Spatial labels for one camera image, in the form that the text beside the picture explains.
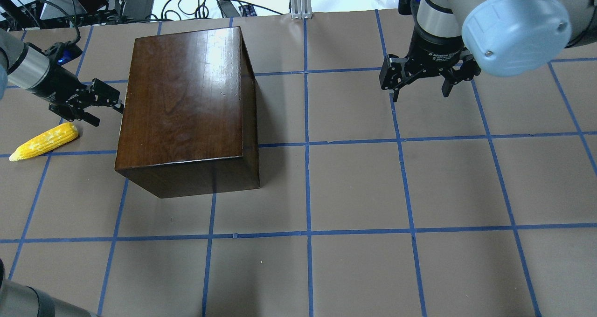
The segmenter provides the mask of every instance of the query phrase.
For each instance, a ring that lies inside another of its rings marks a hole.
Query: corn cob
[[[79,136],[79,130],[72,122],[65,122],[52,128],[51,130],[39,134],[33,139],[23,143],[8,160],[15,162],[18,160],[30,159],[47,153],[53,149],[75,140]]]

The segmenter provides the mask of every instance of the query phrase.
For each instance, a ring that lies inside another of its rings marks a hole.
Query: wire
[[[27,14],[29,14],[29,16],[32,18],[32,20],[34,20],[34,22],[38,26],[38,28],[42,28],[42,26],[39,24],[39,21],[37,20],[37,18],[29,11],[27,6],[25,6],[25,4],[21,0],[17,0],[17,1],[21,4],[21,6],[23,6],[23,9],[25,9]]]
[[[180,14],[177,13],[177,11],[173,11],[172,9],[168,9],[167,11],[164,12],[164,18],[168,18],[168,13],[175,13],[179,17],[179,21],[182,21],[182,19],[183,19],[180,16]]]
[[[62,14],[64,14],[64,16],[66,17],[67,20],[69,20],[72,24],[73,27],[76,30],[76,38],[73,41],[69,41],[69,44],[75,44],[77,42],[79,42],[81,40],[81,32],[79,31],[79,27],[75,24],[75,22],[73,21],[72,17],[66,13],[66,11],[64,9],[62,9],[61,7],[59,7],[58,5],[56,5],[55,3],[48,1],[48,0],[37,0],[37,1],[41,1],[47,5],[50,5],[52,7],[55,7],[56,9],[58,9],[58,11],[60,11]]]
[[[186,13],[185,11],[183,11],[183,9],[180,7],[180,3],[181,3],[182,1],[183,1],[183,0],[179,0],[179,3],[177,4],[177,6],[179,7],[179,11],[181,11],[183,14],[186,14],[186,15],[194,15],[195,17],[197,17],[197,9],[194,11],[194,13]]]
[[[164,7],[162,7],[162,11],[161,11],[161,14],[160,14],[160,16],[162,18],[164,18],[164,13],[166,11],[166,7],[172,1],[173,0],[166,1],[166,3],[164,4]],[[256,5],[256,4],[251,3],[251,2],[247,2],[247,1],[243,1],[243,0],[233,0],[233,1],[239,3],[241,6],[243,4],[245,4],[245,5],[252,5],[254,7],[259,7],[261,9],[265,9],[265,10],[270,11],[272,13],[276,13],[278,15],[284,15],[283,13],[280,13],[278,11],[274,11],[273,9],[270,9],[268,7],[263,7],[263,6],[260,6],[260,5]],[[203,2],[201,2],[201,0],[197,0],[197,2],[198,2],[198,6],[197,6],[197,8],[196,8],[196,10],[195,10],[194,13],[186,13],[185,11],[183,11],[183,13],[186,14],[186,15],[192,15],[192,14],[194,14],[195,18],[207,18],[208,14],[209,14],[209,9],[205,5],[205,3],[207,2],[207,0],[203,0]]]

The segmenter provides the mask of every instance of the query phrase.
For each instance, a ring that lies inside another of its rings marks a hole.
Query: grid square
[[[309,140],[396,138],[378,71],[309,75]]]
[[[34,202],[46,157],[19,162],[0,159],[0,239],[19,239]]]
[[[597,229],[520,230],[535,295],[544,316],[597,311]]]
[[[303,20],[290,14],[234,18],[240,26],[255,73],[302,71],[305,68]]]
[[[128,183],[119,236],[208,234],[211,194],[160,199]]]
[[[304,75],[257,77],[259,143],[305,142]]]
[[[124,185],[114,159],[51,157],[27,238],[112,236]]]
[[[200,316],[207,240],[119,241],[102,316]]]
[[[534,316],[512,231],[417,234],[429,316]]]
[[[379,11],[379,19],[382,23],[386,52],[399,57],[406,56],[414,29],[412,16],[400,15],[397,9],[382,9]]]
[[[113,88],[120,91],[120,98],[124,100],[126,96],[126,83],[110,84]],[[109,107],[91,106],[86,109],[87,112],[100,118],[98,127],[92,126],[84,121],[74,121],[77,130],[79,130],[79,139],[69,145],[58,147],[55,152],[84,152],[84,151],[115,151],[118,146],[118,136],[120,135],[120,124],[122,114]]]
[[[417,227],[509,225],[486,139],[403,143]]]
[[[217,195],[216,234],[305,230],[305,148],[259,149],[261,189]]]
[[[553,63],[552,66],[580,128],[588,132],[597,131],[597,62],[564,62]]]
[[[313,237],[315,315],[420,316],[409,234]]]
[[[576,130],[547,66],[509,78],[482,73],[475,83],[492,134]]]
[[[314,230],[409,227],[396,143],[312,145]]]
[[[13,153],[23,143],[58,126],[58,122],[60,117],[48,111],[48,102],[27,90],[7,89],[0,100],[0,153]]]
[[[6,277],[13,266],[14,256],[17,253],[18,243],[0,243],[0,259],[4,264],[4,271]]]
[[[25,243],[13,281],[97,311],[110,242]]]
[[[580,138],[494,143],[517,224],[597,221],[597,176]]]
[[[308,294],[307,237],[214,240],[207,316],[304,317]]]
[[[81,65],[79,80],[90,82],[94,78],[101,81],[127,79],[135,39],[157,33],[157,23],[95,26]]]
[[[160,31],[160,35],[226,28],[228,27],[228,24],[230,24],[230,20],[227,18],[162,22],[162,30]]]
[[[81,32],[81,40],[77,42],[77,46],[81,48],[81,50],[85,49],[85,44],[87,43],[87,37],[89,36],[89,31],[91,30],[90,27],[81,27],[79,31]],[[66,42],[66,41],[74,41],[76,37],[76,31],[74,28],[60,28],[60,29],[39,29],[39,30],[28,30],[23,42],[32,43],[37,47],[41,48],[42,50],[46,50],[49,47],[53,46],[56,42]],[[76,74],[76,69],[79,67],[79,63],[81,62],[82,57],[79,57],[75,60],[72,60],[62,66],[66,70]]]
[[[400,90],[395,105],[402,138],[486,133],[471,83],[454,86],[448,98],[442,96],[443,83],[441,77],[425,78]]]
[[[375,12],[315,13],[313,18],[307,20],[309,70],[382,65]]]

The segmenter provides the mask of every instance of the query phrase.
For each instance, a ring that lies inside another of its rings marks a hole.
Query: dark brown wooden box
[[[136,39],[115,170],[160,198],[259,187],[241,29]]]

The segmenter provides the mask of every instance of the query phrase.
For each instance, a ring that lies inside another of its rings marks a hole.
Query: gray robot arm
[[[46,100],[50,111],[68,121],[77,119],[98,126],[100,119],[86,112],[87,107],[108,106],[122,113],[124,105],[118,90],[98,79],[84,85],[62,67],[80,55],[81,50],[70,41],[42,51],[0,30],[0,66],[9,82]]]
[[[597,0],[401,0],[414,17],[405,58],[388,55],[384,90],[397,93],[416,79],[443,76],[442,93],[481,69],[515,76],[546,64],[563,48],[597,41]],[[459,69],[454,66],[462,61]]]

